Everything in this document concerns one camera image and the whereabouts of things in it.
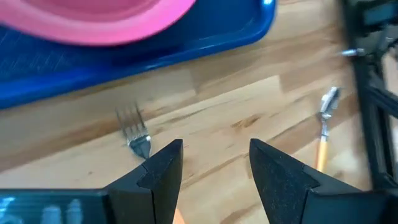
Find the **utensil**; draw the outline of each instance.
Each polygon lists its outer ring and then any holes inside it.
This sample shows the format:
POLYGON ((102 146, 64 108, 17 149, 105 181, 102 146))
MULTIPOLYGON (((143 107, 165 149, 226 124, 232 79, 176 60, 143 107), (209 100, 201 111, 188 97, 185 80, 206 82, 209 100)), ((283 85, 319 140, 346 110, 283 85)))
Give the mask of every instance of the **utensil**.
POLYGON ((116 116, 121 131, 126 138, 127 145, 133 153, 141 158, 148 159, 150 156, 150 135, 142 119, 137 103, 124 108, 116 108, 116 116))
POLYGON ((322 122, 322 134, 317 151, 315 168, 323 172, 328 158, 328 137, 329 129, 327 121, 333 116, 333 111, 337 109, 340 99, 340 88, 333 86, 329 92, 322 96, 320 108, 320 120, 322 122))

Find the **black metal frame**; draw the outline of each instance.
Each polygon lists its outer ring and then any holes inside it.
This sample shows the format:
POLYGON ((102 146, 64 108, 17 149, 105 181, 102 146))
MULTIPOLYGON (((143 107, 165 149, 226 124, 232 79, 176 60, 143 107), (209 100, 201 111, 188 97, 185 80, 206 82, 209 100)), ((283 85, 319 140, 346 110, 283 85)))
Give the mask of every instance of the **black metal frame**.
POLYGON ((398 1, 341 0, 341 5, 348 46, 357 52, 351 62, 373 187, 397 187, 389 116, 398 118, 398 97, 386 90, 382 56, 398 38, 398 1))

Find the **black plastic part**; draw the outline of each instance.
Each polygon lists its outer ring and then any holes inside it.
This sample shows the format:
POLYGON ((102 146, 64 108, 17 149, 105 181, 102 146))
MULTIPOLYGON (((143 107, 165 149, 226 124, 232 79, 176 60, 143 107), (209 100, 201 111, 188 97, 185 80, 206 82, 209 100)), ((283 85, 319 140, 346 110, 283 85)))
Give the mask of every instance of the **black plastic part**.
POLYGON ((182 147, 182 140, 174 140, 103 189, 1 189, 0 223, 172 224, 182 147))
POLYGON ((362 192, 258 139, 249 155, 270 224, 398 222, 396 189, 362 192))
POLYGON ((397 98, 385 90, 381 63, 388 47, 396 42, 394 40, 388 44, 386 37, 398 38, 398 27, 394 26, 397 14, 383 12, 396 12, 397 1, 340 0, 340 3, 348 47, 364 49, 366 53, 352 57, 351 63, 373 188, 398 187, 389 119, 389 115, 398 116, 395 105, 397 98))
POLYGON ((300 224, 309 189, 320 184, 304 164, 258 140, 250 141, 250 164, 270 224, 300 224))

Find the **orange handle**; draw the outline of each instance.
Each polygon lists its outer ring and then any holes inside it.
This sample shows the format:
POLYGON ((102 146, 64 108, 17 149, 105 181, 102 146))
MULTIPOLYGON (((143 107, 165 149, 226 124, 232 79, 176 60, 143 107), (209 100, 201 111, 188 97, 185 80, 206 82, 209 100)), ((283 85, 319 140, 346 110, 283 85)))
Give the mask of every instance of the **orange handle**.
POLYGON ((315 168, 319 172, 323 172, 325 170, 326 161, 328 160, 328 141, 325 136, 321 137, 321 141, 319 142, 317 159, 315 162, 315 168))
POLYGON ((179 209, 175 210, 173 224, 185 224, 179 209))

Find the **table surface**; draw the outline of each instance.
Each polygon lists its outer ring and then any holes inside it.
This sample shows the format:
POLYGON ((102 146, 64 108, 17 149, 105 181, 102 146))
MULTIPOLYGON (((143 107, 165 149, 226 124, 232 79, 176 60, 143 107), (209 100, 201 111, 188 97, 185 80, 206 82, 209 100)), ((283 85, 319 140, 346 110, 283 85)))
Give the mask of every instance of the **table surface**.
MULTIPOLYGON (((137 100, 153 153, 184 140, 178 207, 187 223, 267 223, 249 140, 312 165, 320 99, 336 85, 344 89, 326 173, 369 189, 335 2, 281 0, 272 30, 255 44, 0 111, 0 187, 102 187, 129 172, 142 161, 117 131, 114 108, 137 100)), ((398 83, 398 75, 389 79, 398 83)))

